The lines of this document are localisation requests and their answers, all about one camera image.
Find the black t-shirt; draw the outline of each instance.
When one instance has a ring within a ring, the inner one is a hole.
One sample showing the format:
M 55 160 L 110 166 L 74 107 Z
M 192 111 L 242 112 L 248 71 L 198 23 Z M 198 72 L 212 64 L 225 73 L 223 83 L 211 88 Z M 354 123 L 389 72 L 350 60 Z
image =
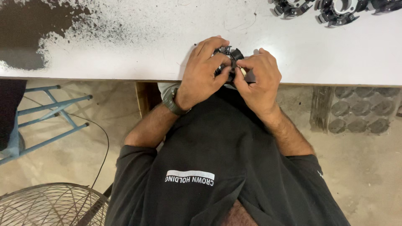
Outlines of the black t-shirt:
M 106 225 L 220 225 L 238 199 L 258 225 L 347 226 L 314 155 L 283 156 L 236 90 L 176 121 L 159 153 L 124 146 Z

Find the man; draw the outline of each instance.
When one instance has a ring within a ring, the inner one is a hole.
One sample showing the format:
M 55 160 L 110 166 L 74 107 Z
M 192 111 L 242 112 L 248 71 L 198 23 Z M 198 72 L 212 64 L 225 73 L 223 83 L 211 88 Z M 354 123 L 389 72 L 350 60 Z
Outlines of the man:
M 275 102 L 276 59 L 260 48 L 238 60 L 256 82 L 236 68 L 237 90 L 228 89 L 231 61 L 211 57 L 227 45 L 200 42 L 179 89 L 126 137 L 106 225 L 349 225 L 313 148 Z

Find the thin wire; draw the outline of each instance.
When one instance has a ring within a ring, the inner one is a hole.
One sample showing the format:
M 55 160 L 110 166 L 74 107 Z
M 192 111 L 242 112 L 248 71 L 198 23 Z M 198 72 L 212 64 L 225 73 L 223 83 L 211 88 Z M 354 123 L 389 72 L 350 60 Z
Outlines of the thin wire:
M 29 97 L 26 97 L 26 96 L 24 96 L 24 97 L 27 98 L 28 100 L 32 101 L 32 102 L 35 102 L 35 103 L 39 104 L 40 106 L 43 106 L 43 104 L 41 104 L 41 103 L 39 103 L 39 102 L 37 102 L 37 101 L 35 101 L 35 100 L 29 98 Z M 101 128 L 101 129 L 103 130 L 103 132 L 105 133 L 105 135 L 106 135 L 106 138 L 107 138 L 107 150 L 106 150 L 106 155 L 105 155 L 105 158 L 103 159 L 102 165 L 100 166 L 100 169 L 99 169 L 99 171 L 98 171 L 98 175 L 96 176 L 96 178 L 95 178 L 95 180 L 94 180 L 94 182 L 93 182 L 93 184 L 92 184 L 92 186 L 91 186 L 91 188 L 93 188 L 94 185 L 95 185 L 95 183 L 96 183 L 96 181 L 98 180 L 99 174 L 101 173 L 102 167 L 103 167 L 103 165 L 104 165 L 104 163 L 105 163 L 105 161 L 106 161 L 107 154 L 109 153 L 109 146 L 110 146 L 110 145 L 109 145 L 109 136 L 107 135 L 107 132 L 102 128 L 102 126 L 100 126 L 98 123 L 96 123 L 96 122 L 94 122 L 94 121 L 91 121 L 91 120 L 89 120 L 89 119 L 83 118 L 83 117 L 78 116 L 78 115 L 74 115 L 74 114 L 70 114 L 70 113 L 67 113 L 67 114 L 92 122 L 93 124 L 99 126 L 99 128 Z

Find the metal fan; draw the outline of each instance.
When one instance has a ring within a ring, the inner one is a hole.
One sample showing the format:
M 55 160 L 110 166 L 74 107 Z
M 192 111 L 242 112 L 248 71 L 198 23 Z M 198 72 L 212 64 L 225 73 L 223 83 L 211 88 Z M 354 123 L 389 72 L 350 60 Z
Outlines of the metal fan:
M 101 226 L 111 186 L 106 196 L 72 183 L 32 186 L 0 197 L 0 226 Z

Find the wristwatch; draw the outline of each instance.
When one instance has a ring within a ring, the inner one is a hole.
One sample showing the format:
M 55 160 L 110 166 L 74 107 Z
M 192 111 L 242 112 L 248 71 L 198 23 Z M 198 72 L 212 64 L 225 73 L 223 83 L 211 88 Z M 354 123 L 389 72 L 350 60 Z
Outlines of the wristwatch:
M 176 103 L 173 101 L 174 97 L 177 94 L 177 88 L 170 88 L 168 90 L 168 92 L 165 94 L 165 96 L 163 97 L 163 104 L 171 111 L 173 112 L 173 114 L 175 115 L 184 115 L 186 114 L 188 111 L 190 111 L 191 109 L 189 109 L 188 111 L 185 111 L 183 109 L 181 109 L 179 106 L 176 105 Z

